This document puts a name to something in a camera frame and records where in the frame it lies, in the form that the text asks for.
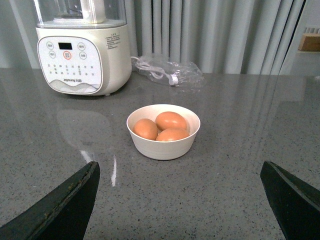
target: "kitchen appliance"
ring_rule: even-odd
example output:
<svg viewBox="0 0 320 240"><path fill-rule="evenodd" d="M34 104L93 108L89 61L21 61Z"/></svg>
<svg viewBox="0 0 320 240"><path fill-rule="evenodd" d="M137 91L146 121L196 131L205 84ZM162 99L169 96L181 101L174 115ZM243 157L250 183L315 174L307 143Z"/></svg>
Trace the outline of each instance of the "kitchen appliance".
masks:
<svg viewBox="0 0 320 240"><path fill-rule="evenodd" d="M123 0L33 0L37 52L49 86L65 94L109 95L132 71Z"/></svg>

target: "power cord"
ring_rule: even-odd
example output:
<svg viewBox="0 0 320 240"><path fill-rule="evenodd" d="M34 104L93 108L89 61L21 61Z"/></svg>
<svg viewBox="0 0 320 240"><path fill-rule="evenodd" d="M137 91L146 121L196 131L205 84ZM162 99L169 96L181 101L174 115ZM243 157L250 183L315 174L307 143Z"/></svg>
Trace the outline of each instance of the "power cord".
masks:
<svg viewBox="0 0 320 240"><path fill-rule="evenodd" d="M174 86L178 84L178 77L175 74L167 74L165 70L161 67L152 66L147 62L141 61L140 58L136 56L132 56L132 59L136 59L135 66L139 70L148 71L155 79L162 79L166 76L169 79L169 84Z"/></svg>

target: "control panel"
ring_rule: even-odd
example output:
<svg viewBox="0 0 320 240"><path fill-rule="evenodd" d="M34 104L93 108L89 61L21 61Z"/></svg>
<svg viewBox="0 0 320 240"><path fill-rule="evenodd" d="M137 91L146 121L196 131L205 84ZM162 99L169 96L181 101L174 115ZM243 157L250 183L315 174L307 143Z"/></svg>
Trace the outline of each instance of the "control panel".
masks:
<svg viewBox="0 0 320 240"><path fill-rule="evenodd" d="M90 94L103 83L98 49L74 36L47 36L39 40L38 55L48 84L62 93Z"/></svg>

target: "plastic bag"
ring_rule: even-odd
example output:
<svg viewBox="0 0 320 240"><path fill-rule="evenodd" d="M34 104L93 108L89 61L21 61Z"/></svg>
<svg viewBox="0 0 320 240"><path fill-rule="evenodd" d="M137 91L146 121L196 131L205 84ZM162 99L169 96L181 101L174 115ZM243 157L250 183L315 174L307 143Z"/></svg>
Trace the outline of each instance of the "plastic bag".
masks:
<svg viewBox="0 0 320 240"><path fill-rule="evenodd" d="M161 54L131 57L132 69L151 81L173 87L202 88L206 80L193 62L170 62Z"/></svg>

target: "granite countertop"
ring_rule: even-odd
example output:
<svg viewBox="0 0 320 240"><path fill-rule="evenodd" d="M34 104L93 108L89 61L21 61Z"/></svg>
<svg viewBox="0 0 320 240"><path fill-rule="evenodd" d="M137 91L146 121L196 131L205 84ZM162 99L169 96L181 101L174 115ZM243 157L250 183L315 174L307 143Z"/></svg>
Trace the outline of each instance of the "granite countertop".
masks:
<svg viewBox="0 0 320 240"><path fill-rule="evenodd" d="M0 226L96 161L86 240L283 240L260 171L272 161L320 189L320 80L205 78L191 89L133 73L110 96L76 96L52 90L40 70L0 69ZM187 154L157 161L136 150L127 117L152 104L199 116Z"/></svg>

